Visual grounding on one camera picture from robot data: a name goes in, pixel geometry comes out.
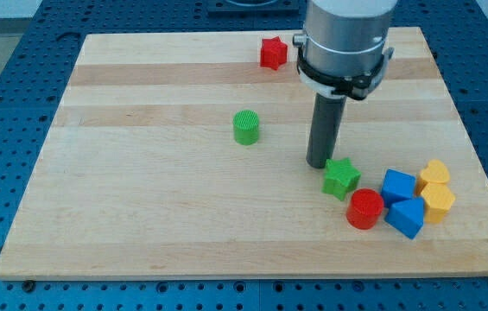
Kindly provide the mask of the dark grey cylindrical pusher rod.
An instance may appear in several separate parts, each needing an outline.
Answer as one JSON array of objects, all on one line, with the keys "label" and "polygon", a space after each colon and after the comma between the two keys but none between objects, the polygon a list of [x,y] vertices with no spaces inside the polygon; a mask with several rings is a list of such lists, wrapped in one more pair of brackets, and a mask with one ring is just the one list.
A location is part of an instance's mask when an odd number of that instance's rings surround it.
[{"label": "dark grey cylindrical pusher rod", "polygon": [[333,156],[345,101],[346,97],[325,98],[320,94],[315,97],[306,157],[313,168],[324,168]]}]

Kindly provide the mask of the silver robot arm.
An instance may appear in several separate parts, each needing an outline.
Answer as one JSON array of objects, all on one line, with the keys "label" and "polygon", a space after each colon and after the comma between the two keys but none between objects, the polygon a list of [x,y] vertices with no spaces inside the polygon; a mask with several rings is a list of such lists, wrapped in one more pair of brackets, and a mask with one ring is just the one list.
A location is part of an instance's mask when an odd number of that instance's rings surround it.
[{"label": "silver robot arm", "polygon": [[347,99],[364,100],[381,84],[394,53],[385,46],[397,0],[311,0],[294,35],[297,72],[315,92],[306,161],[333,156]]}]

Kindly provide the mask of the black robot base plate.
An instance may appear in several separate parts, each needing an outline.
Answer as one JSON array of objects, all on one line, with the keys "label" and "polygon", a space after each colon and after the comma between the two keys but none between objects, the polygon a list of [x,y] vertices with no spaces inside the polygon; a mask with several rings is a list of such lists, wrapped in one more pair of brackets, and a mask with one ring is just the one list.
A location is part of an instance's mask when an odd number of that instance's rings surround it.
[{"label": "black robot base plate", "polygon": [[209,16],[251,13],[295,13],[298,0],[205,0]]}]

